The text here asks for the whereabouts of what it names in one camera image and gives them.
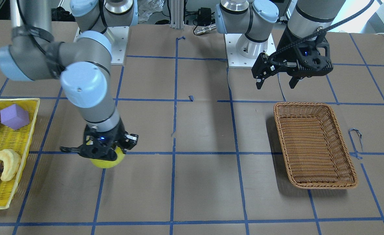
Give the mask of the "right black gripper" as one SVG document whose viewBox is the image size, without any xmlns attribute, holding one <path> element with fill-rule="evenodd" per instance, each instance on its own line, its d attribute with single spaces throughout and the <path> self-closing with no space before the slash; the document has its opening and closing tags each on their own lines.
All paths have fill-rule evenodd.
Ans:
<svg viewBox="0 0 384 235">
<path fill-rule="evenodd" d="M 61 152 L 77 153 L 87 159 L 116 160 L 117 147 L 125 153 L 125 150 L 131 150 L 137 145 L 139 138 L 137 134 L 126 132 L 122 124 L 105 132 L 99 132 L 96 128 L 86 125 L 83 134 L 83 143 L 79 147 L 61 146 Z"/>
</svg>

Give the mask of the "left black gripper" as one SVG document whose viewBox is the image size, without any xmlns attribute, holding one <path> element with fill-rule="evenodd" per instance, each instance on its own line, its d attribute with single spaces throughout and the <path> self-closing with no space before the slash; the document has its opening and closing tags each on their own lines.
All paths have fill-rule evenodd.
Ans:
<svg viewBox="0 0 384 235">
<path fill-rule="evenodd" d="M 305 40 L 297 45 L 300 40 L 286 27 L 277 45 L 279 52 L 269 61 L 270 56 L 260 53 L 251 69 L 256 79 L 256 88 L 260 90 L 264 80 L 279 72 L 286 72 L 292 76 L 289 86 L 294 89 L 301 77 L 325 76 L 330 73 L 334 66 L 330 58 L 330 45 L 325 38 L 326 32 L 315 36 L 313 40 Z"/>
</svg>

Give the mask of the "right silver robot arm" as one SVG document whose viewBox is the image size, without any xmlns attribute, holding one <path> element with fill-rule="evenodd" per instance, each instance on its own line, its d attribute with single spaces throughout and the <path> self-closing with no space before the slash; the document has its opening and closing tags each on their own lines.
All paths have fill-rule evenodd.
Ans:
<svg viewBox="0 0 384 235">
<path fill-rule="evenodd" d="M 54 40 L 46 0 L 11 0 L 12 44 L 0 48 L 0 70 L 14 81 L 59 80 L 86 122 L 82 145 L 61 151 L 115 162 L 137 144 L 138 135 L 125 131 L 110 94 L 112 45 L 106 32 L 137 24 L 137 2 L 72 0 L 70 8 L 81 34 L 65 43 Z"/>
</svg>

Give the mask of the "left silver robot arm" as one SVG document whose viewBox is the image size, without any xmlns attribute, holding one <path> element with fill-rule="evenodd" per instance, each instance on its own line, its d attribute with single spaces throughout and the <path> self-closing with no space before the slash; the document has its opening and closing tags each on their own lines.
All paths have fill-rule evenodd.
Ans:
<svg viewBox="0 0 384 235">
<path fill-rule="evenodd" d="M 291 76 L 293 89 L 305 77 L 325 76 L 333 69 L 326 33 L 344 5 L 344 0 L 298 0 L 294 12 L 272 54 L 259 52 L 251 69 L 256 87 L 277 73 Z M 248 44 L 266 44 L 280 14 L 270 0 L 221 0 L 216 5 L 215 24 L 218 33 L 238 33 L 244 42 L 241 51 L 249 52 Z"/>
</svg>

